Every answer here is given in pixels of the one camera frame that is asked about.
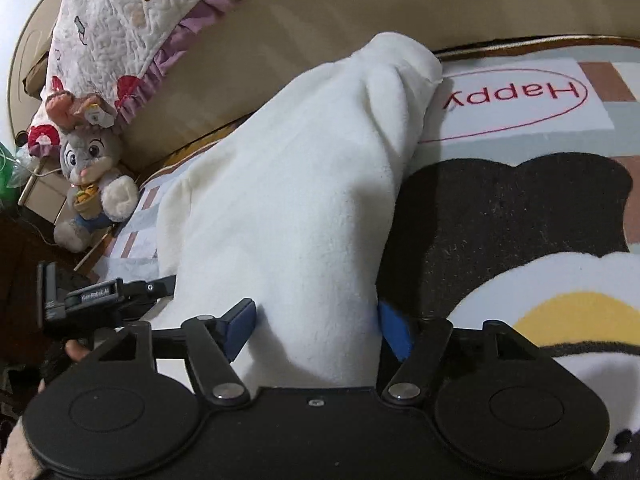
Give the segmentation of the person's left hand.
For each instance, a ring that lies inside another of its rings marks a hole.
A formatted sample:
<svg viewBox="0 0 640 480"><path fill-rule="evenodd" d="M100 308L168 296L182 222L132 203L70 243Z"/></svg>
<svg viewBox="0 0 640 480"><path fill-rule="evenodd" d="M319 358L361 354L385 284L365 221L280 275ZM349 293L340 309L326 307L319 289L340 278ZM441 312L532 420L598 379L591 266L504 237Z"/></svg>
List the person's left hand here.
<svg viewBox="0 0 640 480"><path fill-rule="evenodd" d="M47 385L53 382L55 378L58 378L58 376L62 375L66 370L80 362L88 356L90 352L90 349L76 339L65 342L55 341L46 352L40 366L41 379L37 392L42 393Z"/></svg>

